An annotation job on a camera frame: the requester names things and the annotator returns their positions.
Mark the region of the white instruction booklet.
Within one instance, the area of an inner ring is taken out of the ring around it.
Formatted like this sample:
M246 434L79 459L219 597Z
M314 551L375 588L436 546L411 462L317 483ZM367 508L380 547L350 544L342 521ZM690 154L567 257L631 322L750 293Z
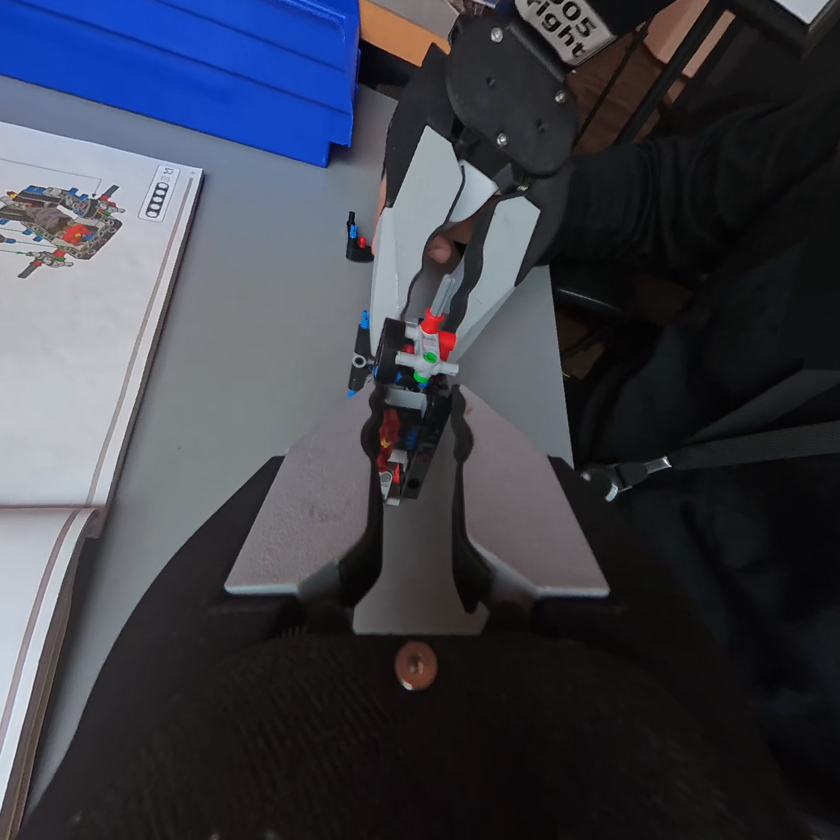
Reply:
M108 515L203 172L1 126L2 838Z

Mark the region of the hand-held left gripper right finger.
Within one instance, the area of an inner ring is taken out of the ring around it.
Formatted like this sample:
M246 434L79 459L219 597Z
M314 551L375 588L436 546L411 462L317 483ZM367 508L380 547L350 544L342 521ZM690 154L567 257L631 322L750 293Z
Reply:
M456 385L451 408L451 560L465 610L609 596L550 458L470 389Z

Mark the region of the person's right hand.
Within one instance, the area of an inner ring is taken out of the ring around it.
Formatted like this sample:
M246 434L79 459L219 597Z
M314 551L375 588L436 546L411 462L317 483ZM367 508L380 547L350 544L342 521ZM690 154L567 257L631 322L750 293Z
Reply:
M436 234L427 246L427 257L441 266L453 266L463 256L469 243L476 216L451 224Z

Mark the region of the blue plastic bin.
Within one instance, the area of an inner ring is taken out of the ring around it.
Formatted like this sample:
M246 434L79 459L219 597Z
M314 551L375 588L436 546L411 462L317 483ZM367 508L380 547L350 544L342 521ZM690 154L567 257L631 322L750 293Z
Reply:
M2 75L326 166L361 16L341 1L2 1Z

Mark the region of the person's right forearm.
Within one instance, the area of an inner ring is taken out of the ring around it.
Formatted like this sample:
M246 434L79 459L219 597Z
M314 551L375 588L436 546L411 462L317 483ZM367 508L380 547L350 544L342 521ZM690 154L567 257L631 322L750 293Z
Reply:
M541 265L711 267L838 146L838 82L790 104L750 106L694 136L571 158L568 200Z

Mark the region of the small black lego subassembly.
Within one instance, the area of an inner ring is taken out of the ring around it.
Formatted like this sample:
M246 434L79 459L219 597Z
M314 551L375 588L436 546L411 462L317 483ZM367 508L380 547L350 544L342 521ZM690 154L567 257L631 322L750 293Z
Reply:
M374 260L368 239L360 233L354 211L349 211L346 222L345 258L353 263L368 264Z

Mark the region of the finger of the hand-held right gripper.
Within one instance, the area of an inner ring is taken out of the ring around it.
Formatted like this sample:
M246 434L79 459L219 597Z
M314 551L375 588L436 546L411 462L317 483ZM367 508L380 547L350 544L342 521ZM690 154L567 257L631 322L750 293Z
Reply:
M403 317L427 243L448 221L464 180L452 143L425 127L393 205L383 208L377 224L369 309L373 349L385 320Z
M451 304L458 316L451 358L458 361L511 296L539 221L525 196L499 201L486 227L476 224L464 257L464 278Z

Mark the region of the black lego frame assembly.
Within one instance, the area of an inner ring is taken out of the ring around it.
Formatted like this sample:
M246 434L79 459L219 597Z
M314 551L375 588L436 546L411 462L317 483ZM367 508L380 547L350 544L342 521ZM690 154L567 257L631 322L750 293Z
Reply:
M351 360L348 397L368 382L384 387L385 409L377 456L383 501L398 506L417 499L450 414L449 361L456 336L443 329L462 279L445 275L420 320L387 318L375 353L371 317L363 311Z

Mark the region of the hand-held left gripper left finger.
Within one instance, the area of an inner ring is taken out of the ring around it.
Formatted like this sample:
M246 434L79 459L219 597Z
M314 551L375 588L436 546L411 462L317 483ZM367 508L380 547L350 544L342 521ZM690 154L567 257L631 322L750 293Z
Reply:
M226 593L341 607L367 594L382 570L380 420L381 396L364 387L288 449Z

